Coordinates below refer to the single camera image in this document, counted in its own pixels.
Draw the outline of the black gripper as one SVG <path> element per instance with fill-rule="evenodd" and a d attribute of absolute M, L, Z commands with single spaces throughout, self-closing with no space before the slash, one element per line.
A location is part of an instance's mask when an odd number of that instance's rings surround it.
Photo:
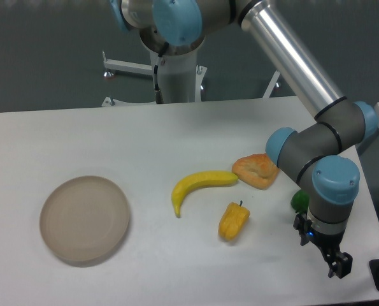
<path fill-rule="evenodd" d="M 332 235 L 323 234 L 316 230 L 311 222 L 308 222 L 305 213 L 298 213 L 295 216 L 293 227 L 299 233 L 300 245 L 306 245 L 310 241 L 320 249 L 329 267 L 329 278 L 337 276 L 342 279 L 351 272 L 353 257 L 347 252 L 340 251 L 340 243 L 345 231 Z"/>

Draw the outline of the silver and grey robot arm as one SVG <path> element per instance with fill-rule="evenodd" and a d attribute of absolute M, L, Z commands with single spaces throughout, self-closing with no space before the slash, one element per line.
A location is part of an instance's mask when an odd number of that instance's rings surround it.
<path fill-rule="evenodd" d="M 302 132 L 283 127 L 266 143 L 266 153 L 310 197 L 296 215 L 301 243 L 313 243 L 329 266 L 344 277 L 351 255 L 340 243 L 359 191 L 356 164 L 341 153 L 370 137 L 378 117 L 364 102 L 349 101 L 322 71 L 271 1 L 111 1 L 123 31 L 137 29 L 153 53 L 152 78 L 158 104 L 193 102 L 196 67 L 182 55 L 195 52 L 206 35 L 238 23 L 250 33 L 315 119 Z"/>

